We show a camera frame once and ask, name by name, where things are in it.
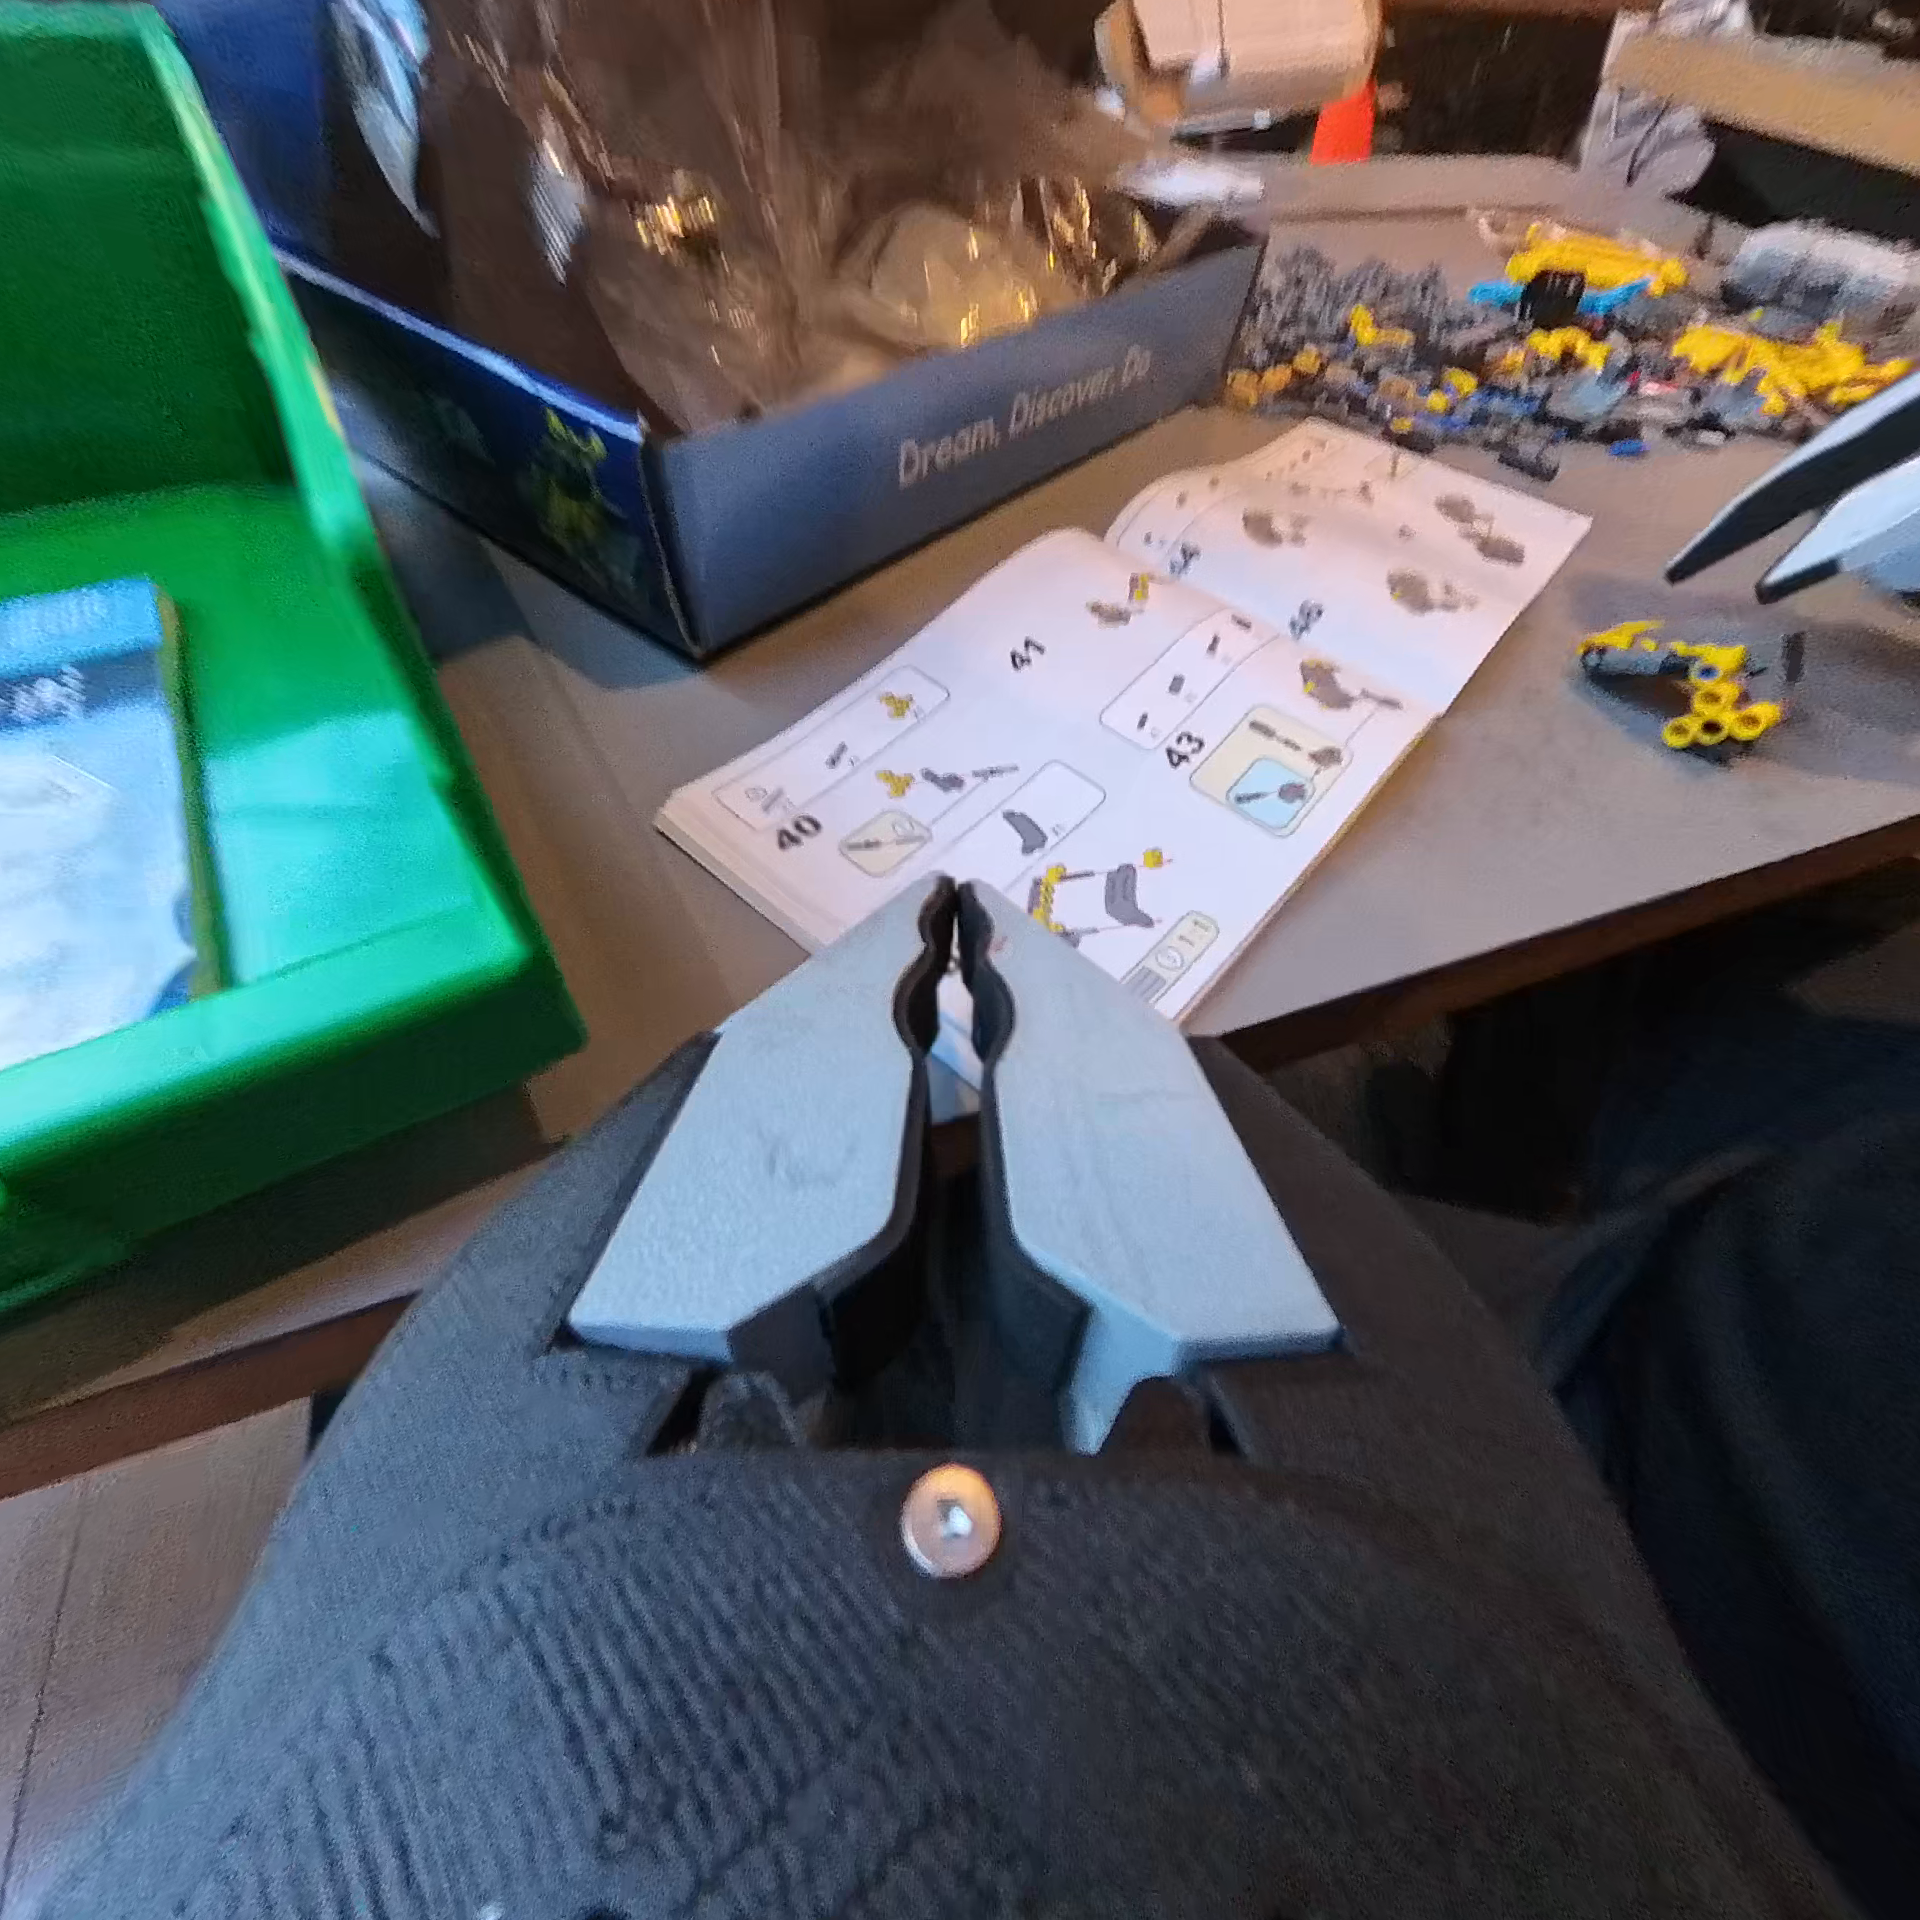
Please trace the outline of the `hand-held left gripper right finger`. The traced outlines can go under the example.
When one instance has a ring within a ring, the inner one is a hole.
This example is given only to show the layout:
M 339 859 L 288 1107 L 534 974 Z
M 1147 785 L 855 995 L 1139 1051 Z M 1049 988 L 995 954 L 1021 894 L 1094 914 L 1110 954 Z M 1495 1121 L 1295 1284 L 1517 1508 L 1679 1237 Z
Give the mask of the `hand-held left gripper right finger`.
M 987 883 L 957 889 L 995 1309 L 1094 1454 L 1147 1384 L 1342 1325 L 1184 1033 Z

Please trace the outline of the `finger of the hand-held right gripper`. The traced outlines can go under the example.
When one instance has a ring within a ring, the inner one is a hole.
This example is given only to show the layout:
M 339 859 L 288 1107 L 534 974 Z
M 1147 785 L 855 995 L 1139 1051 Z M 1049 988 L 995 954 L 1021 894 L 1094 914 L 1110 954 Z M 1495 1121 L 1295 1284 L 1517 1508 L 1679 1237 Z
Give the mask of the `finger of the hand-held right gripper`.
M 1867 587 L 1918 597 L 1918 458 L 1894 465 L 1839 497 L 1756 586 L 1760 602 L 1854 576 Z
M 1918 454 L 1918 373 L 1862 400 L 1735 493 L 1664 566 L 1668 586 L 1821 517 L 1862 481 Z

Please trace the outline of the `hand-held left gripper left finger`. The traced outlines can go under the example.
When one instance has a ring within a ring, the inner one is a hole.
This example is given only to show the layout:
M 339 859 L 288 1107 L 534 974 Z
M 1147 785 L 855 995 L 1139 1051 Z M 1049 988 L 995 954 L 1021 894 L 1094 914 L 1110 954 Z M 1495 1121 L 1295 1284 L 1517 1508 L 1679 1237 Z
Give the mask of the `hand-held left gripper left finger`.
M 699 1365 L 877 1365 L 921 1204 L 949 877 L 868 914 L 711 1038 L 567 1328 Z

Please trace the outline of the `grey yellow brick assembly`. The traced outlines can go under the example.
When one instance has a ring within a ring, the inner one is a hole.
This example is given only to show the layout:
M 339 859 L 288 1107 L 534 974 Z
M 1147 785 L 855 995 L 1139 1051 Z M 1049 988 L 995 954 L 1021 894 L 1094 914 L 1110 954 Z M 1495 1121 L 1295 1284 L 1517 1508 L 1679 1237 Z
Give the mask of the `grey yellow brick assembly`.
M 1660 713 L 1671 754 L 1732 762 L 1785 723 L 1806 677 L 1808 635 L 1689 640 L 1660 619 L 1629 619 L 1587 635 L 1575 662 L 1587 684 Z

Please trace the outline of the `instruction booklet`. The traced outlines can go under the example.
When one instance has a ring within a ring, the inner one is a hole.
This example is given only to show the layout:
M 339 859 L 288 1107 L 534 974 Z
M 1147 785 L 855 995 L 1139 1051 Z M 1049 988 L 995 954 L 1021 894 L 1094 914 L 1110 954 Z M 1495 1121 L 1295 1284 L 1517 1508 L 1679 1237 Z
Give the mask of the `instruction booklet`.
M 656 828 L 808 954 L 942 874 L 1182 1020 L 1588 530 L 1299 424 L 1019 547 Z

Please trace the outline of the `pile of loose brick parts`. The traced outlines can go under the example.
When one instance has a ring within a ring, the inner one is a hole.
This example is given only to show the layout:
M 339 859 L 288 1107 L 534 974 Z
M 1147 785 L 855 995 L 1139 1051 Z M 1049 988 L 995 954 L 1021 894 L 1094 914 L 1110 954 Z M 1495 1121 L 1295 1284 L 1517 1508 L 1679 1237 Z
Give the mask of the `pile of loose brick parts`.
M 1247 416 L 1311 416 L 1405 453 L 1483 448 L 1549 481 L 1565 444 L 1798 444 L 1916 376 L 1885 328 L 1727 305 L 1664 249 L 1528 226 L 1488 280 L 1270 237 L 1223 376 Z

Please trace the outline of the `person's blue trouser leg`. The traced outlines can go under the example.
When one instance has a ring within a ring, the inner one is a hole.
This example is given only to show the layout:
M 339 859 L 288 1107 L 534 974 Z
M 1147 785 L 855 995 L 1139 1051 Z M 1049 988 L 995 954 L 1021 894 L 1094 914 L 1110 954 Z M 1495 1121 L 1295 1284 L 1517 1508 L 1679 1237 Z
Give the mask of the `person's blue trouser leg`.
M 1697 1166 L 1913 1117 L 1916 1045 L 1902 859 L 1263 1082 L 1515 1323 L 1575 1227 Z

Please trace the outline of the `green plastic bin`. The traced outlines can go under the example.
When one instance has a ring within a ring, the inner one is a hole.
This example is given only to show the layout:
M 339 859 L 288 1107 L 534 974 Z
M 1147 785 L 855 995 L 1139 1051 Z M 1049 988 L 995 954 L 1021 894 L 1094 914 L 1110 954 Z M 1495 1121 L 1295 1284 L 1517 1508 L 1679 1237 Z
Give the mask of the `green plastic bin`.
M 227 976 L 5 1067 L 5 1318 L 584 1028 L 148 6 L 5 5 L 5 604 L 176 604 Z

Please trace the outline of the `open blue cardboard box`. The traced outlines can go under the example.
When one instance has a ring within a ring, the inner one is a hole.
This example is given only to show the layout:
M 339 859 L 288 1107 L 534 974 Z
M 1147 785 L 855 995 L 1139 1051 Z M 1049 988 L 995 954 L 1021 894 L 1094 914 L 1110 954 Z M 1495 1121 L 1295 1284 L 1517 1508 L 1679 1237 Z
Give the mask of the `open blue cardboard box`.
M 1256 237 L 980 348 L 691 440 L 334 272 L 344 73 L 331 5 L 160 5 L 319 353 L 377 501 L 397 486 L 648 640 L 703 660 L 1206 398 Z

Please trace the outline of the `blue white plastic packet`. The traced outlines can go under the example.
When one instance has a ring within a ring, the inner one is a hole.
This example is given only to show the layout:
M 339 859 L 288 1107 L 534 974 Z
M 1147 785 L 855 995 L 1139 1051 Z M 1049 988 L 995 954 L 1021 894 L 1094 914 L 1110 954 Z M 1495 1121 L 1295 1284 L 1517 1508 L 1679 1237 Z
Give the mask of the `blue white plastic packet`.
M 148 579 L 1 605 L 1 1067 L 217 993 L 181 621 Z

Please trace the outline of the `clear plastic bags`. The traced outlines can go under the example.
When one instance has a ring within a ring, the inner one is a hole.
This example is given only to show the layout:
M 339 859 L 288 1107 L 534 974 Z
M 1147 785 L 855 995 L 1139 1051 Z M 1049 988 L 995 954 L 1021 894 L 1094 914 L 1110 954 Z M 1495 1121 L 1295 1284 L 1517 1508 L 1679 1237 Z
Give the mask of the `clear plastic bags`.
M 1168 217 L 1052 5 L 428 5 L 454 329 L 669 436 L 1117 292 Z

